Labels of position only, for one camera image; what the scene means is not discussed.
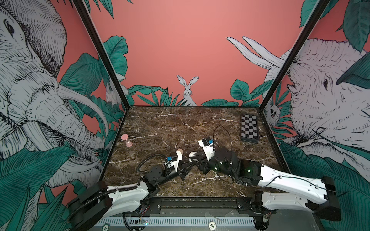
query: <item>animal eye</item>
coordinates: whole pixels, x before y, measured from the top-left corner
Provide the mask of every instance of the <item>animal eye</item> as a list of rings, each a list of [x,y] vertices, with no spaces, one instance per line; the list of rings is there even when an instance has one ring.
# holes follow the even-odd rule
[[[324,82],[323,82],[323,85],[324,85],[326,90],[327,90],[327,83],[328,83],[328,81],[327,81],[327,79],[325,79]]]
[[[14,28],[9,24],[9,21],[4,20],[4,25],[5,25],[6,29],[9,31],[10,35],[13,36]]]

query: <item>tusk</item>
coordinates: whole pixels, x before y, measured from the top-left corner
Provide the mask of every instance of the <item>tusk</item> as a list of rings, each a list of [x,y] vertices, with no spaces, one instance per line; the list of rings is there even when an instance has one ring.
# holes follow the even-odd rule
[[[68,173],[83,173],[85,171],[88,171],[94,168],[99,163],[99,161],[100,160],[97,160],[93,162],[92,164],[79,164],[79,163],[75,163],[70,160],[67,160],[64,164],[62,164],[62,166],[60,166],[59,169],[62,171],[68,172]]]
[[[58,86],[58,95],[62,99],[71,99],[76,102],[83,103],[84,105],[96,111],[96,113],[100,116],[100,118],[102,118],[104,122],[105,130],[106,130],[105,137],[107,137],[108,130],[109,130],[107,119],[105,118],[103,111],[94,102],[92,102],[90,99],[88,99],[84,95],[77,93],[63,85]]]
[[[247,38],[243,36],[243,39],[265,60],[267,60],[269,63],[272,63],[273,65],[281,68],[285,62],[285,60],[273,55],[270,51],[268,51],[266,48],[264,48],[261,44],[254,41],[251,38]]]
[[[54,148],[47,140],[37,121],[28,122],[22,125],[22,129],[30,141],[40,150],[47,151]]]
[[[227,39],[236,46],[236,48],[244,55],[245,58],[247,58],[249,61],[252,63],[263,67],[265,69],[270,69],[272,67],[272,64],[266,61],[265,59],[262,59],[258,55],[252,53],[248,48],[246,48],[241,42],[238,40],[232,38],[232,37],[227,37]]]

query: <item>brown marble surface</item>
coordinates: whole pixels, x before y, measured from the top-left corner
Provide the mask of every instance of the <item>brown marble surface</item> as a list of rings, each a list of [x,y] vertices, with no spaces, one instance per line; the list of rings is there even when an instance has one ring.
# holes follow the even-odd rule
[[[258,119],[260,135],[258,144],[240,140],[242,113],[258,116],[254,108],[131,107],[120,134],[127,133],[134,144],[132,147],[126,147],[124,142],[117,142],[103,180],[107,185],[113,186],[137,182],[141,174],[135,172],[136,166],[154,153],[168,156],[181,148],[184,150],[183,159],[187,159],[190,152],[202,151],[198,140],[207,136],[212,137],[218,125],[228,129],[233,150],[240,159],[258,161],[279,170],[280,167],[260,119]],[[217,129],[215,139],[220,146],[230,149],[229,137],[222,128]],[[144,164],[141,169],[148,170],[151,165],[162,163],[163,158],[156,157]],[[231,182],[230,177],[222,174],[220,176]],[[160,189],[158,196],[210,197],[251,197],[255,190],[253,187],[224,182],[213,171],[204,175],[196,166],[184,181],[176,177],[161,185]],[[274,189],[264,188],[263,190],[273,191]]]

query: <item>checkerboard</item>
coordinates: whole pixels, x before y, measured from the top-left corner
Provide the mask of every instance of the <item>checkerboard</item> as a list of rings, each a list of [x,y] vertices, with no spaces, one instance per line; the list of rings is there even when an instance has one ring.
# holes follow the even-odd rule
[[[252,143],[258,143],[258,124],[257,117],[253,115],[242,114],[241,115],[241,131],[240,139]]]

